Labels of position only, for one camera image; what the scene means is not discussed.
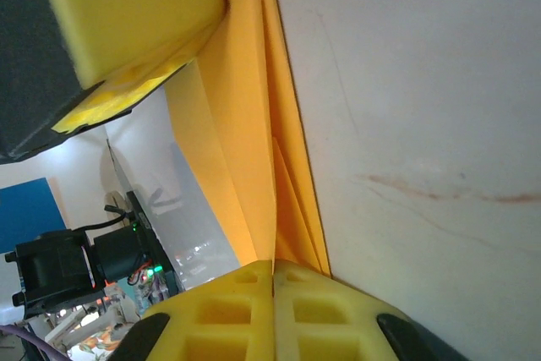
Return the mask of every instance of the yellow foam block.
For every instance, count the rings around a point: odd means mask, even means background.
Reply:
[[[152,306],[167,323],[147,361],[274,360],[272,264],[258,261]]]
[[[189,73],[198,86],[183,72],[166,83],[177,143],[241,265],[284,255],[329,275],[277,2],[229,3]]]
[[[393,360],[378,326],[389,304],[288,261],[275,263],[276,361]]]
[[[58,132],[99,123],[146,96],[194,58],[225,12],[224,0],[49,1],[81,89],[100,84]]]

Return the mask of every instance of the yellow foam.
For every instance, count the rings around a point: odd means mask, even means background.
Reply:
[[[197,66],[166,83],[177,143],[241,265],[283,255],[330,275],[277,2],[229,3]]]
[[[82,89],[105,81],[54,129],[73,131],[133,105],[192,60],[224,0],[49,0]]]
[[[289,261],[274,274],[276,361],[393,360],[376,316],[389,304]]]
[[[272,264],[258,261],[152,306],[167,323],[148,361],[272,361]]]

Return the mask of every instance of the black cable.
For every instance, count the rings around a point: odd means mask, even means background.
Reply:
[[[112,219],[112,220],[110,220],[108,222],[103,222],[103,223],[98,223],[98,224],[90,224],[89,226],[82,226],[82,227],[76,228],[75,231],[76,232],[88,232],[89,230],[99,230],[101,228],[109,227],[109,226],[112,226],[114,224],[117,224],[117,223],[121,222],[122,220],[124,220],[126,218],[127,215],[128,215],[128,213],[124,212],[119,217],[117,217],[115,219]]]

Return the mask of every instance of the blue panel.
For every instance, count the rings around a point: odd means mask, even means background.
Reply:
[[[0,253],[65,228],[45,178],[0,189]]]

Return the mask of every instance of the purple cable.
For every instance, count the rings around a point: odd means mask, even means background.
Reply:
[[[9,334],[15,334],[16,336],[19,336],[20,338],[26,340],[27,342],[31,342],[40,350],[42,350],[45,354],[47,354],[47,356],[51,360],[71,361],[64,354],[60,353],[55,347],[51,346],[47,342],[44,342],[38,336],[30,333],[26,329],[22,329],[20,327],[17,327],[16,325],[0,325],[0,330],[5,331],[6,333],[9,333]]]

